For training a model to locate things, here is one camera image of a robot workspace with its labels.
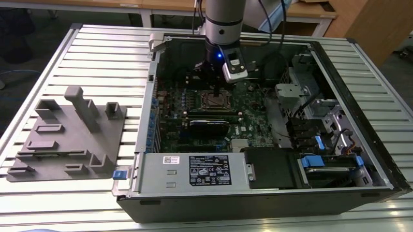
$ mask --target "metal bracket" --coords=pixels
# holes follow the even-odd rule
[[[160,45],[164,44],[164,38],[165,38],[165,34],[161,33],[161,32],[154,32],[151,35],[150,35],[150,51],[151,52],[155,52],[157,50],[160,50],[160,48],[157,48]]]

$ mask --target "table leg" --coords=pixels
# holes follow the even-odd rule
[[[51,19],[58,18],[58,10],[47,10],[47,12],[50,13]]]
[[[151,14],[151,9],[141,9],[142,25],[145,28],[153,27]]]
[[[329,29],[331,23],[332,23],[332,19],[331,18],[325,18],[321,20],[321,22],[317,24],[316,30],[313,32],[315,37],[323,37],[325,32]]]

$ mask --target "gray plastic block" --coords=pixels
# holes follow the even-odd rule
[[[65,172],[69,175],[83,175],[90,172],[83,163],[66,164],[65,167],[66,167]]]
[[[47,117],[37,120],[10,169],[8,181],[113,177],[127,108],[115,102],[111,102],[110,110],[106,105],[95,106],[91,100],[83,99],[82,92],[79,87],[70,87],[67,91],[69,99],[81,104],[78,108],[59,106],[54,100],[39,102],[39,109],[49,110]],[[109,112],[115,115],[111,120]],[[90,131],[85,118],[95,121],[98,131]]]
[[[105,173],[107,170],[113,167],[111,160],[109,159],[109,156],[105,154],[102,156],[102,160],[99,160],[99,157],[93,155],[90,167],[97,173]]]
[[[77,160],[90,160],[91,159],[91,152],[89,150],[85,150],[85,151],[71,151],[69,153],[69,156],[73,158],[73,159],[77,159]]]
[[[63,132],[65,127],[62,124],[49,124],[49,125],[39,125],[35,128],[38,133],[54,133],[54,132]]]
[[[33,177],[34,173],[35,169],[29,165],[23,165],[22,167],[12,167],[8,170],[8,174],[16,178]]]
[[[118,120],[123,117],[121,106],[117,102],[109,102],[105,109],[109,120]]]
[[[43,120],[57,120],[54,111],[61,110],[55,100],[42,100],[37,106],[37,113]]]
[[[30,141],[26,146],[30,150],[51,150],[58,149],[59,144],[57,141]]]
[[[99,124],[97,123],[93,110],[89,107],[89,105],[95,106],[95,104],[93,100],[89,100],[90,102],[87,102],[83,99],[83,89],[79,86],[70,86],[66,90],[65,98],[73,102],[79,118],[85,122],[90,131],[98,132]]]

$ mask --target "wooden table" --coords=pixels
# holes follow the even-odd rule
[[[143,0],[0,0],[0,7],[139,14]]]
[[[143,27],[151,28],[153,15],[193,16],[196,0],[0,0],[0,7],[93,11],[141,14]],[[317,3],[294,3],[288,10],[288,22],[317,24],[313,36],[323,37],[336,12],[327,12]]]

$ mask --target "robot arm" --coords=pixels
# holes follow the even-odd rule
[[[262,0],[265,7],[272,12],[272,22],[280,24],[281,1]],[[236,83],[248,78],[246,63],[240,49],[240,36],[242,24],[246,23],[256,28],[268,28],[266,15],[257,0],[208,0],[206,2],[206,65],[220,70],[220,76],[225,77],[228,83]]]

